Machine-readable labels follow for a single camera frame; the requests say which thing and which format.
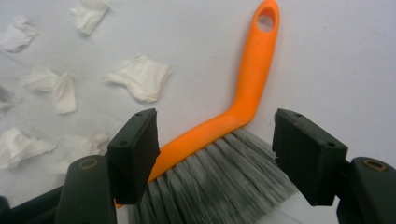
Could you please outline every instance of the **brush bristles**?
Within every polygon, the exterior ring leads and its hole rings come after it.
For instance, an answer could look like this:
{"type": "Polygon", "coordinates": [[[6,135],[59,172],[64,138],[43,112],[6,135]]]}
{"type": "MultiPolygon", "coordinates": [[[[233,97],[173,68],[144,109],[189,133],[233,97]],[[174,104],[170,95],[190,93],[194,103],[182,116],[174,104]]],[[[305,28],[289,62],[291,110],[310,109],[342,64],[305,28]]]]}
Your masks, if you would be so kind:
{"type": "Polygon", "coordinates": [[[254,223],[296,190],[274,157],[257,136],[230,133],[150,183],[130,223],[254,223]]]}

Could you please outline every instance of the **brush head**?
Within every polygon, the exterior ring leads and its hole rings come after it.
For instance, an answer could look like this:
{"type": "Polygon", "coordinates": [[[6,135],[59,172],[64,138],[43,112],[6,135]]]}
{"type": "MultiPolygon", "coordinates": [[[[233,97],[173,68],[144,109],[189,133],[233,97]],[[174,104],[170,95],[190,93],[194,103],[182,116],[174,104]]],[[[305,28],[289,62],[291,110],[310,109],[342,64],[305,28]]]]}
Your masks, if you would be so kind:
{"type": "Polygon", "coordinates": [[[130,223],[254,223],[296,190],[274,157],[253,134],[230,133],[151,182],[130,223]]]}

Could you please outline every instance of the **brush handle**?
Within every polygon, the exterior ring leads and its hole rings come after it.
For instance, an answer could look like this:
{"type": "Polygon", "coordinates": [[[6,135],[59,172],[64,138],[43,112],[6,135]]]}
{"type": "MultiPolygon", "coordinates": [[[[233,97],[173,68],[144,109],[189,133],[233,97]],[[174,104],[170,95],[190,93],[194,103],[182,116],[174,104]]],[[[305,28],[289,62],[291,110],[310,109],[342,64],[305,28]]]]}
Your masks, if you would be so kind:
{"type": "Polygon", "coordinates": [[[256,10],[250,24],[233,105],[225,113],[198,125],[162,147],[148,182],[225,134],[247,125],[254,118],[270,70],[278,25],[279,10],[276,1],[265,0],[256,10]],[[272,30],[264,32],[259,28],[258,20],[261,16],[271,19],[272,30]]]}

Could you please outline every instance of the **brush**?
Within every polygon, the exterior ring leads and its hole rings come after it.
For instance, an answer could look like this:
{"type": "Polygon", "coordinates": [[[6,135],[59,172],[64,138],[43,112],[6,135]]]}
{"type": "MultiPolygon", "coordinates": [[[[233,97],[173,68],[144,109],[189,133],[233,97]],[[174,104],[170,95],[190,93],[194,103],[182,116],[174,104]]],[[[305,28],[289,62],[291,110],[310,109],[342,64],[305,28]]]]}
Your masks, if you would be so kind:
{"type": "Polygon", "coordinates": [[[130,206],[131,223],[253,223],[295,191],[271,147],[238,130],[256,113],[278,25],[276,1],[265,0],[250,24],[233,104],[162,147],[141,202],[130,206]],[[262,16],[271,30],[259,28],[262,16]]]}

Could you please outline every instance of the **torn paper piece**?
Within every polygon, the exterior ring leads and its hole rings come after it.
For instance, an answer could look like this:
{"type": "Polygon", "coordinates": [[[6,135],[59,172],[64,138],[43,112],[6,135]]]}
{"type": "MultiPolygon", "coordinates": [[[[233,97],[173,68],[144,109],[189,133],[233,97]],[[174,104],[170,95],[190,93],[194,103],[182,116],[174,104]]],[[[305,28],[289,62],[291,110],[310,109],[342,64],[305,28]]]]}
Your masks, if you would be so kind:
{"type": "Polygon", "coordinates": [[[60,77],[49,68],[39,68],[24,77],[21,84],[29,91],[52,91],[52,103],[58,114],[77,110],[74,81],[68,74],[60,77]]]}
{"type": "Polygon", "coordinates": [[[3,102],[0,100],[0,118],[2,118],[6,111],[12,107],[11,103],[3,102]]]}
{"type": "Polygon", "coordinates": [[[108,5],[101,0],[79,0],[79,7],[72,8],[76,28],[85,35],[91,35],[108,11],[108,5]]]}
{"type": "Polygon", "coordinates": [[[65,136],[58,141],[57,150],[63,155],[49,168],[49,172],[57,175],[65,175],[69,165],[80,158],[96,155],[100,152],[99,146],[108,140],[104,131],[96,132],[89,139],[80,136],[65,136]]]}
{"type": "Polygon", "coordinates": [[[104,81],[124,85],[134,97],[150,103],[158,99],[171,72],[170,65],[155,63],[148,56],[139,54],[122,62],[120,70],[109,74],[104,81]]]}
{"type": "Polygon", "coordinates": [[[73,79],[63,75],[55,84],[52,102],[58,114],[67,114],[77,110],[76,93],[73,79]]]}
{"type": "Polygon", "coordinates": [[[38,36],[38,31],[28,24],[25,17],[18,17],[0,35],[0,45],[9,52],[18,52],[38,36]]]}
{"type": "Polygon", "coordinates": [[[29,138],[17,128],[12,128],[0,137],[0,170],[15,168],[20,161],[55,148],[56,144],[29,138]]]}

